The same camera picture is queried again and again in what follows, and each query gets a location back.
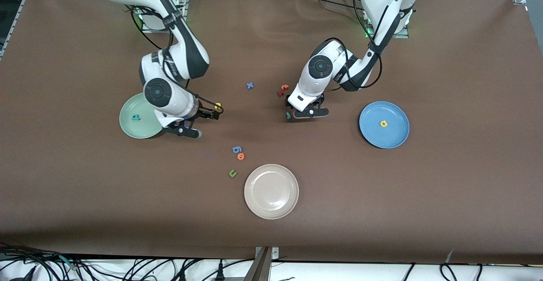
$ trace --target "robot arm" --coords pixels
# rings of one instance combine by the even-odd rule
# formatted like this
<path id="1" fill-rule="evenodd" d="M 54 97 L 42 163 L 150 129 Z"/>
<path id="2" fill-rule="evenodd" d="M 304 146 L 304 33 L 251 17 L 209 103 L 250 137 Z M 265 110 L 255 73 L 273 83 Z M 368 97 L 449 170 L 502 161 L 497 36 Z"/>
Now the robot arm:
<path id="1" fill-rule="evenodd" d="M 299 112 L 303 113 L 304 110 L 314 107 L 312 103 L 322 96 L 331 79 L 348 92 L 363 88 L 392 36 L 399 32 L 409 19 L 415 0 L 361 0 L 361 3 L 375 28 L 368 51 L 362 58 L 358 58 L 337 39 L 326 40 L 320 44 L 302 71 L 293 94 L 287 99 L 289 105 Z M 320 56 L 328 57 L 333 67 L 329 77 L 318 79 L 311 75 L 308 69 L 311 69 L 312 59 Z"/>
<path id="2" fill-rule="evenodd" d="M 153 9 L 178 40 L 177 44 L 142 58 L 140 80 L 145 98 L 155 108 L 155 115 L 163 131 L 199 138 L 202 132 L 192 128 L 194 119 L 206 117 L 217 120 L 220 113 L 203 108 L 198 98 L 179 84 L 199 78 L 209 67 L 209 56 L 186 24 L 182 13 L 172 0 L 110 1 Z"/>

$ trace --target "plate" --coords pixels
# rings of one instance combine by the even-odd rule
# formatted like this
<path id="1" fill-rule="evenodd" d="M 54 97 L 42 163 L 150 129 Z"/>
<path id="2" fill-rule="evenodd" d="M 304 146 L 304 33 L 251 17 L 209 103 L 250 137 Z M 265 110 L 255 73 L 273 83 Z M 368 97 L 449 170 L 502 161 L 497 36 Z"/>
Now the plate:
<path id="1" fill-rule="evenodd" d="M 276 220 L 289 214 L 298 202 L 296 177 L 286 167 L 266 164 L 250 173 L 245 182 L 245 202 L 258 217 Z"/>
<path id="2" fill-rule="evenodd" d="M 398 147 L 409 136 L 407 115 L 400 107 L 386 101 L 366 106 L 358 124 L 364 138 L 380 148 Z"/>
<path id="3" fill-rule="evenodd" d="M 155 136 L 162 130 L 155 108 L 145 99 L 143 93 L 137 94 L 124 103 L 119 114 L 120 128 L 125 134 L 136 139 Z"/>

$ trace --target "power cord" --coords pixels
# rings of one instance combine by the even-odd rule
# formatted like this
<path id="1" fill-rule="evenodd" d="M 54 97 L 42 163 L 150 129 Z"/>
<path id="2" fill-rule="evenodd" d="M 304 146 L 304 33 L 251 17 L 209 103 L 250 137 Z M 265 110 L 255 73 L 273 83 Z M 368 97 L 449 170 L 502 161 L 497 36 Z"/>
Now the power cord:
<path id="1" fill-rule="evenodd" d="M 354 8 L 353 6 L 346 5 L 345 3 L 336 3 L 336 1 L 331 1 L 331 0 L 320 0 L 320 1 L 324 1 L 325 3 L 332 3 L 334 5 L 339 5 L 339 6 L 343 6 L 347 8 Z"/>
<path id="2" fill-rule="evenodd" d="M 407 278 L 409 278 L 409 274 L 411 273 L 414 267 L 415 267 L 415 262 L 411 263 L 411 267 L 409 267 L 409 269 L 407 270 L 406 276 L 403 278 L 403 281 L 407 281 Z"/>
<path id="3" fill-rule="evenodd" d="M 483 264 L 477 264 L 477 266 L 479 266 L 479 271 L 477 272 L 477 277 L 475 278 L 476 281 L 479 281 L 479 278 L 481 277 L 481 273 L 483 273 Z M 446 281 L 452 281 L 451 279 L 447 278 L 445 276 L 445 273 L 443 272 L 443 267 L 446 267 L 448 269 L 448 271 L 451 273 L 452 275 L 452 279 L 454 281 L 458 281 L 456 279 L 456 275 L 454 274 L 454 272 L 452 271 L 452 268 L 447 264 L 447 263 L 443 263 L 439 266 L 439 272 L 441 273 L 443 279 L 445 279 Z"/>
<path id="4" fill-rule="evenodd" d="M 215 277 L 215 281 L 224 281 L 224 273 L 223 273 L 223 259 L 219 262 L 219 269 L 217 269 L 217 276 Z"/>
<path id="5" fill-rule="evenodd" d="M 239 260 L 239 261 L 231 262 L 231 263 L 229 263 L 229 264 L 224 265 L 222 269 L 225 269 L 225 268 L 227 268 L 227 267 L 229 267 L 229 266 L 232 266 L 232 265 L 235 265 L 235 264 L 238 264 L 238 263 L 241 263 L 241 262 L 247 262 L 247 261 L 253 261 L 253 260 L 254 260 L 254 259 L 246 259 L 246 260 Z M 202 281 L 206 281 L 209 277 L 215 275 L 215 274 L 218 273 L 218 272 L 219 272 L 219 270 L 216 270 L 216 271 L 214 271 L 213 273 L 210 273 L 207 277 L 205 277 L 204 279 L 202 279 Z"/>

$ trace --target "green plate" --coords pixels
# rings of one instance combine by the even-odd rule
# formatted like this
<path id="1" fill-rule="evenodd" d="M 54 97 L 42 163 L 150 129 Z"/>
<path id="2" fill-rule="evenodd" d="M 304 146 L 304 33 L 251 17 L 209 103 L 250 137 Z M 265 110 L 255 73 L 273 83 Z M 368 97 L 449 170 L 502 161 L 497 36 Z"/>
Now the green plate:
<path id="1" fill-rule="evenodd" d="M 155 116 L 155 109 L 147 102 L 143 93 L 124 103 L 120 109 L 119 123 L 125 134 L 136 139 L 151 138 L 162 130 Z"/>

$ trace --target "table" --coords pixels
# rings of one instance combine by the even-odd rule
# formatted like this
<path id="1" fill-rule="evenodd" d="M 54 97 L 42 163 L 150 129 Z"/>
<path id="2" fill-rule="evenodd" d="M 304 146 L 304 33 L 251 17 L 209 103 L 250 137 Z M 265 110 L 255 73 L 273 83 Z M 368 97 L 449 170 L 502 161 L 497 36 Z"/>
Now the table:
<path id="1" fill-rule="evenodd" d="M 328 117 L 291 122 L 276 92 L 295 86 L 320 42 L 336 36 L 365 53 L 349 9 L 192 0 L 188 24 L 211 65 L 190 88 L 226 109 L 196 122 L 198 140 L 120 129 L 120 108 L 142 90 L 140 58 L 155 50 L 122 10 L 26 1 L 0 62 L 0 239 L 99 254 L 244 258 L 270 245 L 291 260 L 442 262 L 452 249 L 454 262 L 543 260 L 543 57 L 523 6 L 419 0 L 375 86 L 327 93 Z M 394 150 L 358 130 L 377 100 L 409 117 Z M 243 199 L 247 175 L 266 163 L 300 186 L 280 220 Z"/>

